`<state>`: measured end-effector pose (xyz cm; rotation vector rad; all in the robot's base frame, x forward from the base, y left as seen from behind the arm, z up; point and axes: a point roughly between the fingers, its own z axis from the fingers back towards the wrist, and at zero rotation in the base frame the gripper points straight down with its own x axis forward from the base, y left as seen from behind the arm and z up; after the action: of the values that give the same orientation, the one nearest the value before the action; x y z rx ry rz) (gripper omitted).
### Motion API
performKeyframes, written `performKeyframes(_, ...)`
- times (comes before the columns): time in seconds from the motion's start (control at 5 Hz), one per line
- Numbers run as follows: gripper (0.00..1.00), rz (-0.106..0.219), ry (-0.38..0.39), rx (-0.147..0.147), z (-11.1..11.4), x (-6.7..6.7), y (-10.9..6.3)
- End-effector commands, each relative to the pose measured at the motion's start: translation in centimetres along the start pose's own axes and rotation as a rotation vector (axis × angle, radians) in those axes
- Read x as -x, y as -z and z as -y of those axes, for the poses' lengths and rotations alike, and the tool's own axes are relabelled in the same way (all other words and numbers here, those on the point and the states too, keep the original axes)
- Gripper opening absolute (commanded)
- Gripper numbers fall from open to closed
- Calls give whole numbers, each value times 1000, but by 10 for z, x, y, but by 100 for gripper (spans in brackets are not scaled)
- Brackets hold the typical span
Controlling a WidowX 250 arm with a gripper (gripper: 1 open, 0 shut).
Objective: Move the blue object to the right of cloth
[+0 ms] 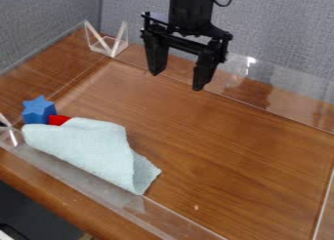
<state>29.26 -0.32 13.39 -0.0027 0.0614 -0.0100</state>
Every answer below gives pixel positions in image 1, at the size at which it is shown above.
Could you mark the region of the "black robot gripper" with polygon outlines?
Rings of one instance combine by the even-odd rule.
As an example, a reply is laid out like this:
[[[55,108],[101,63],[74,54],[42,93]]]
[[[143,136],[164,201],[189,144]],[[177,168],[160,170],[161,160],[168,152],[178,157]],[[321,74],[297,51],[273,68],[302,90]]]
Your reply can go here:
[[[217,65],[226,61],[233,34],[212,22],[214,6],[228,7],[218,0],[170,0],[169,14],[142,13],[147,66],[157,76],[168,67],[172,48],[198,56],[194,69],[194,90],[210,83]],[[213,52],[202,52],[213,46]]]

